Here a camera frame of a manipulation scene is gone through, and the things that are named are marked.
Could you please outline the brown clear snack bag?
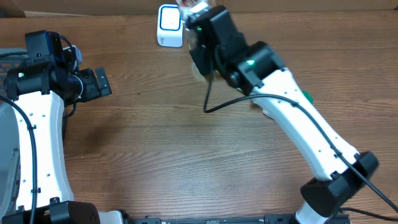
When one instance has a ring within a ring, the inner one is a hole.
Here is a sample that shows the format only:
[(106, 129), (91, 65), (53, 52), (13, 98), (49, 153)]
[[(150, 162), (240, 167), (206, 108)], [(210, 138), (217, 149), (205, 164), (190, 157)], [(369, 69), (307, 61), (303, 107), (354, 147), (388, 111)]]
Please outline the brown clear snack bag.
[[(205, 0), (178, 0), (177, 6), (180, 10), (183, 24), (183, 34), (187, 44), (198, 44), (210, 46), (206, 39), (205, 23), (203, 15), (215, 5), (214, 1)], [(210, 83), (214, 76), (203, 77), (192, 61), (193, 76), (201, 81)]]

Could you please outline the green lid jar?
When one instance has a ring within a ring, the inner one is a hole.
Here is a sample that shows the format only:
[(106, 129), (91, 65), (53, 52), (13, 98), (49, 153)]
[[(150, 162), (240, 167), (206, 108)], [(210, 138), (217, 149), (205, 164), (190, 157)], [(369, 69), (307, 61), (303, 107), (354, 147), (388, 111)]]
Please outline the green lid jar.
[(310, 94), (309, 92), (307, 92), (307, 91), (303, 91), (302, 93), (303, 93), (303, 95), (306, 97), (306, 99), (307, 99), (311, 104), (313, 104), (313, 98), (312, 98), (311, 94)]

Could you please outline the orange snack packet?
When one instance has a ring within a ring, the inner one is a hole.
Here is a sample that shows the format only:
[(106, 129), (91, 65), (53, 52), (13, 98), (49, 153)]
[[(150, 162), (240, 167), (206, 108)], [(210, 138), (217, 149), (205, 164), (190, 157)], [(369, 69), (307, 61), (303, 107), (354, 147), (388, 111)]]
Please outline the orange snack packet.
[(267, 110), (263, 109), (263, 110), (262, 110), (262, 113), (263, 113), (264, 115), (266, 115), (267, 117), (269, 117), (270, 119), (274, 119), (274, 118), (272, 117), (272, 115), (271, 115)]

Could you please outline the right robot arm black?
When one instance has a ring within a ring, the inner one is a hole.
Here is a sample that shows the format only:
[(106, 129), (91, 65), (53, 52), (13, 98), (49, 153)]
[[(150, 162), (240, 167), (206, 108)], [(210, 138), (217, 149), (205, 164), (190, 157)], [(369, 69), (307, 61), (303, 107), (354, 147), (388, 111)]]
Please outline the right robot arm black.
[(200, 74), (219, 73), (229, 86), (268, 112), (305, 158), (313, 178), (292, 223), (328, 223), (367, 182), (379, 163), (326, 122), (292, 72), (265, 42), (249, 45), (224, 6), (200, 3), (184, 16), (190, 55)]

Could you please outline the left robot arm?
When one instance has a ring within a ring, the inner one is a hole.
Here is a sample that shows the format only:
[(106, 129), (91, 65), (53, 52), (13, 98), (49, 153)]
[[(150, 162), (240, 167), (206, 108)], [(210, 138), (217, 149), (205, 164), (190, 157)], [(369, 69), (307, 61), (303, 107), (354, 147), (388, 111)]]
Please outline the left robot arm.
[(3, 223), (100, 223), (104, 214), (76, 202), (63, 153), (65, 108), (111, 94), (104, 69), (80, 69), (78, 48), (56, 32), (25, 35), (19, 66), (8, 70), (6, 95), (17, 118), (21, 181), (16, 211)]

